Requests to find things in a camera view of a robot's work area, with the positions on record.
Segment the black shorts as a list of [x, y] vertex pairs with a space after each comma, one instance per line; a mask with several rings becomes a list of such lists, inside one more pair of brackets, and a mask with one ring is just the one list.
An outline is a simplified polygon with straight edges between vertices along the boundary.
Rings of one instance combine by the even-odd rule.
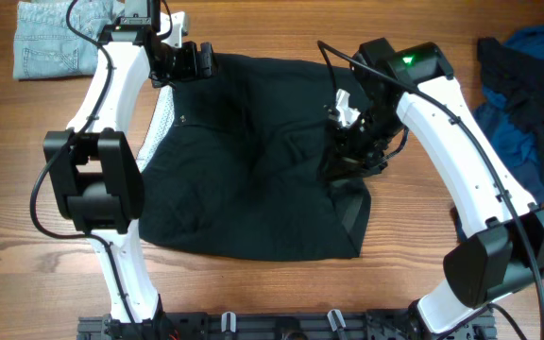
[[360, 255], [371, 198], [359, 178], [325, 181], [332, 89], [367, 100], [351, 71], [221, 54], [216, 76], [180, 83], [174, 121], [143, 172], [141, 238], [256, 261]]

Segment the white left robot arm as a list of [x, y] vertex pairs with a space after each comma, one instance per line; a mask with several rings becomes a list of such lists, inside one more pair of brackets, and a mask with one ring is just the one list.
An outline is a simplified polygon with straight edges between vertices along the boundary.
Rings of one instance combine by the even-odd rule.
[[59, 239], [37, 215], [37, 198], [50, 179], [60, 215], [73, 222], [73, 239], [86, 239], [101, 266], [110, 313], [80, 320], [80, 339], [177, 339], [178, 328], [149, 278], [139, 237], [143, 176], [126, 134], [143, 84], [175, 87], [216, 75], [210, 43], [184, 42], [188, 17], [163, 1], [127, 1], [125, 12], [87, 43], [98, 50], [92, 83], [76, 116], [43, 141], [46, 164], [29, 199], [31, 220]]

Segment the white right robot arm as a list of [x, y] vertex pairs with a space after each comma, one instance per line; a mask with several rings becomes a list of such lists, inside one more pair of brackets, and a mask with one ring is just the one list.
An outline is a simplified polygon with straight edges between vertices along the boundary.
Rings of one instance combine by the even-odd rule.
[[402, 339], [486, 339], [484, 317], [500, 310], [502, 298], [534, 286], [544, 338], [544, 207], [476, 124], [443, 52], [433, 42], [398, 51], [381, 38], [361, 44], [348, 64], [369, 106], [353, 108], [349, 92], [334, 89], [322, 177], [377, 174], [391, 159], [391, 140], [414, 135], [465, 235], [444, 257], [444, 278], [431, 293], [401, 311], [371, 312], [368, 326]]

